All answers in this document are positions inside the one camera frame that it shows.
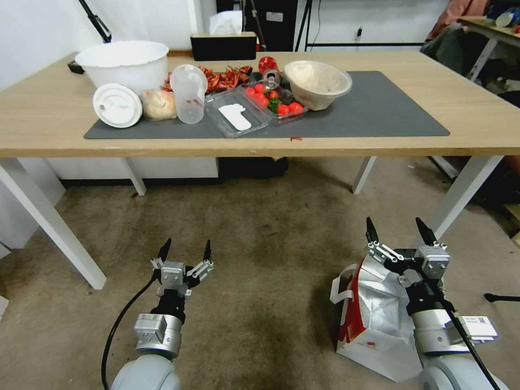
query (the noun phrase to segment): clear plastic container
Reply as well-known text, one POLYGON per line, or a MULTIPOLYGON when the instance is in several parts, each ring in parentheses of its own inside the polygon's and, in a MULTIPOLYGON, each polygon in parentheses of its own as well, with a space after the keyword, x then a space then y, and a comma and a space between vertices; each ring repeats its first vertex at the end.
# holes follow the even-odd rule
POLYGON ((239 88, 230 89, 214 95, 208 95, 205 101, 208 116, 228 138, 236 138, 266 127, 271 116, 252 103, 239 88), (237 128, 219 110, 223 106, 239 104, 245 108, 241 115, 248 120, 251 127, 245 130, 237 128))
POLYGON ((207 90, 204 73, 193 65, 178 66, 170 77, 170 87, 175 94, 179 119, 189 125, 200 122, 204 116, 204 94, 207 90))
MULTIPOLYGON (((262 84, 264 84, 267 88, 268 88, 268 85, 264 82, 264 81, 261 81, 262 84)), ((245 94, 245 90, 246 88, 248 87, 254 87, 255 84, 257 83, 252 83, 250 85, 247 85, 247 86, 244 86, 244 85, 241 85, 239 87, 237 87, 237 89, 244 95, 244 97, 249 100, 255 107, 258 107, 259 109, 261 109, 262 111, 264 111, 272 120, 272 124, 274 125, 281 125, 281 124, 284 124, 286 122, 290 122, 290 121, 293 121, 293 120, 296 120, 296 119, 300 119, 302 118, 305 113, 309 110, 306 106, 302 105, 303 106, 303 112, 301 112, 300 114, 294 114, 294 113, 289 113, 287 115, 278 115, 278 114, 275 114, 273 111, 271 111, 270 109, 268 109, 267 107, 261 107, 257 104, 257 102, 253 99, 251 99, 249 96, 247 96, 245 94)), ((285 104, 285 105, 289 105, 293 102, 295 102, 296 100, 294 99, 294 96, 293 96, 293 93, 288 90, 288 89, 285 89, 285 88, 282 88, 282 87, 277 87, 275 89, 276 92, 278 92, 278 99, 280 100, 281 103, 285 104)))

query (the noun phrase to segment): shopping bag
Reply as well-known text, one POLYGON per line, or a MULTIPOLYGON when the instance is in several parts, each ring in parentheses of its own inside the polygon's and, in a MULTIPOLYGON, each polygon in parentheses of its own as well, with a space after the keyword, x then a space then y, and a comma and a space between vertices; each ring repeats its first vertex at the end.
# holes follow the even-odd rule
POLYGON ((337 353, 395 382, 420 373, 409 299, 397 274, 367 256, 333 280, 330 300, 343 301, 337 353), (340 292, 342 276, 352 279, 340 292))

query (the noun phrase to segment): beige bowl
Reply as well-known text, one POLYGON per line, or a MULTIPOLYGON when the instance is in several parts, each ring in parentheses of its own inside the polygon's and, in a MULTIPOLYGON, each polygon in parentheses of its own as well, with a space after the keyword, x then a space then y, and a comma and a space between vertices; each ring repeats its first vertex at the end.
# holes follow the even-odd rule
POLYGON ((295 99, 314 111, 326 109, 352 88, 348 73, 323 62, 293 61, 285 65, 283 72, 295 99))

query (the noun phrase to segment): wooden table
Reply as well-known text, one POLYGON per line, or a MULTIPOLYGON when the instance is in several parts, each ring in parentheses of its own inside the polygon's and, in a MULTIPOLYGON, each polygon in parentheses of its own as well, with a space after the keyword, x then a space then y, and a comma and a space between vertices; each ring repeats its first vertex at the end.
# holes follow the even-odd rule
MULTIPOLYGON (((520 137, 512 124, 520 110, 418 52, 271 53, 282 67, 296 59, 328 62, 344 70, 379 70, 422 106, 451 135, 438 137, 287 139, 86 140, 96 121, 94 86, 76 75, 64 58, 0 93, 0 180, 20 200, 40 226, 96 289, 105 276, 63 219, 23 169, 18 157, 119 157, 128 163, 129 177, 144 193, 132 170, 131 157, 230 156, 373 156, 367 157, 356 179, 358 192, 375 156, 473 155, 428 221, 442 236, 505 154, 520 153, 520 137)), ((172 69, 192 58, 169 58, 172 69)), ((205 63, 223 70, 227 64, 205 63)))
POLYGON ((488 38, 486 46, 482 49, 482 53, 478 56, 475 65, 473 65, 467 75, 467 78, 471 81, 475 81, 478 77, 498 42, 520 47, 519 34, 515 34, 511 27, 496 27, 495 21, 487 19, 485 16, 464 16, 457 21, 467 26, 468 31, 474 31, 488 38))

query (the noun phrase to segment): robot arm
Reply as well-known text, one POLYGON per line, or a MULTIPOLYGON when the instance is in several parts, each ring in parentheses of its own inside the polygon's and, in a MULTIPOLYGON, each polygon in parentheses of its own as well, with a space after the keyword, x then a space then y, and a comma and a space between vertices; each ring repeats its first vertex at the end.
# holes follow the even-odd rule
POLYGON ((431 390, 507 390, 480 360, 474 344, 498 337, 485 316, 460 316, 441 289, 442 277, 450 262, 447 246, 433 231, 416 218, 425 245, 417 249, 391 249, 379 242, 370 218, 367 218, 366 250, 386 269, 399 274, 409 297, 406 307, 415 325, 414 338, 423 370, 421 388, 431 390), (417 282, 410 283, 406 272, 415 272, 417 282), (471 353, 474 361, 458 356, 471 353))
POLYGON ((112 336, 122 316, 129 306, 155 280, 161 286, 157 290, 159 304, 150 313, 139 314, 134 331, 138 337, 136 350, 141 354, 136 360, 126 363, 112 383, 111 390, 178 390, 179 378, 175 374, 172 360, 179 355, 181 328, 186 321, 184 305, 191 296, 192 288, 213 270, 210 241, 206 243, 203 260, 196 266, 181 262, 166 261, 171 239, 151 260, 153 276, 150 282, 132 298, 119 315, 109 334, 103 354, 101 377, 103 386, 108 390, 106 381, 106 360, 112 336))

